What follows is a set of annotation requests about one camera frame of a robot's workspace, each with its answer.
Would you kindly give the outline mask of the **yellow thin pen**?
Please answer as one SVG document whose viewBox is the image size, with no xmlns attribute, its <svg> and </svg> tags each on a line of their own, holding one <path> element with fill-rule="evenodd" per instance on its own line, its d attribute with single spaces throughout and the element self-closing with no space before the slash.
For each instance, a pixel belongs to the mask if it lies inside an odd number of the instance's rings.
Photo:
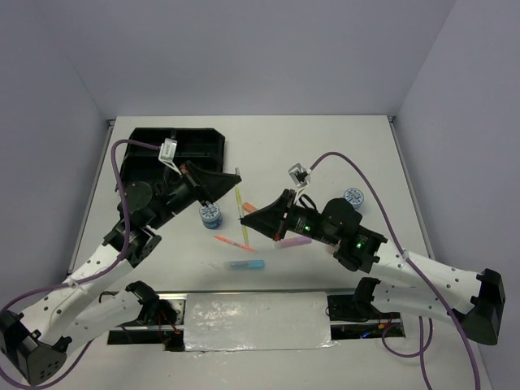
<svg viewBox="0 0 520 390">
<path fill-rule="evenodd" d="M 241 219 L 245 216 L 245 214 L 244 214 L 244 209 L 242 206 L 240 189 L 238 186 L 235 187 L 235 196 L 236 196 L 236 203 L 237 203 L 237 208 L 238 208 L 238 213 L 239 213 L 239 219 L 241 221 Z M 249 246 L 249 235 L 248 235 L 246 226 L 241 225 L 241 230 L 242 230 L 245 246 Z"/>
</svg>

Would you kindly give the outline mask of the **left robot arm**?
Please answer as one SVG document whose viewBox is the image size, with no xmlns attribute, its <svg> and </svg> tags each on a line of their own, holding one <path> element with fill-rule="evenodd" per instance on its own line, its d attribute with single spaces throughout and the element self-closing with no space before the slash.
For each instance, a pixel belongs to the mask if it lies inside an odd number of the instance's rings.
<svg viewBox="0 0 520 390">
<path fill-rule="evenodd" d="M 164 184 L 143 181 L 122 186 L 121 220 L 94 253 L 56 288 L 41 288 L 41 299 L 19 313 L 1 312 L 1 351 L 22 375 L 22 389 L 45 389 L 70 353 L 113 327 L 152 323 L 176 312 L 146 283 L 130 283 L 109 299 L 97 299 L 133 272 L 158 246 L 155 230 L 194 202 L 211 205 L 241 182 L 236 174 L 181 165 Z"/>
</svg>

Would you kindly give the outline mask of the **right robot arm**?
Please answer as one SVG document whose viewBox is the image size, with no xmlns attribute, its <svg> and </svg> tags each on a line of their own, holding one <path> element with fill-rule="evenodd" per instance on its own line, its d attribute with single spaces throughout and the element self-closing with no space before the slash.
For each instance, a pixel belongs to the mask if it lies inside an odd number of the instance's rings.
<svg viewBox="0 0 520 390">
<path fill-rule="evenodd" d="M 337 262 L 364 273 L 353 296 L 363 318 L 399 312 L 457 323 L 481 345 L 496 345 L 505 306 L 501 274 L 448 266 L 397 245 L 361 225 L 362 216 L 344 198 L 333 198 L 317 211 L 296 204 L 294 191 L 241 217 L 243 226 L 281 241 L 291 232 L 333 247 Z"/>
</svg>

